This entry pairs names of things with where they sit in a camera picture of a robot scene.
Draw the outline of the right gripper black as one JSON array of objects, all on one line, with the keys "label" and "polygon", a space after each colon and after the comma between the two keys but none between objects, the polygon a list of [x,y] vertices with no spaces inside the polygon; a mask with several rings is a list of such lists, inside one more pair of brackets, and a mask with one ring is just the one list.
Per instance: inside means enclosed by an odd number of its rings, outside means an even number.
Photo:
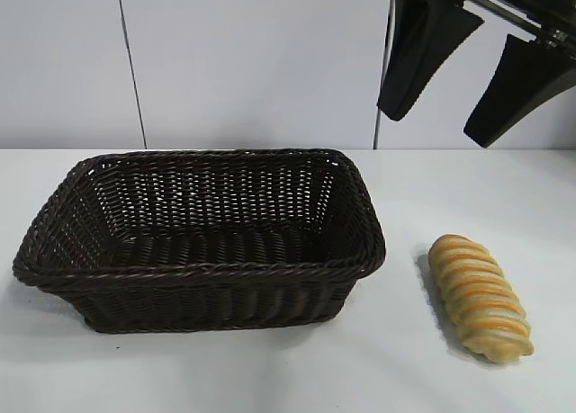
[{"label": "right gripper black", "polygon": [[488,147],[542,104],[575,87],[575,0],[395,0],[391,55],[377,106],[402,120],[432,76],[484,20],[469,1],[533,35],[508,35],[463,133]]}]

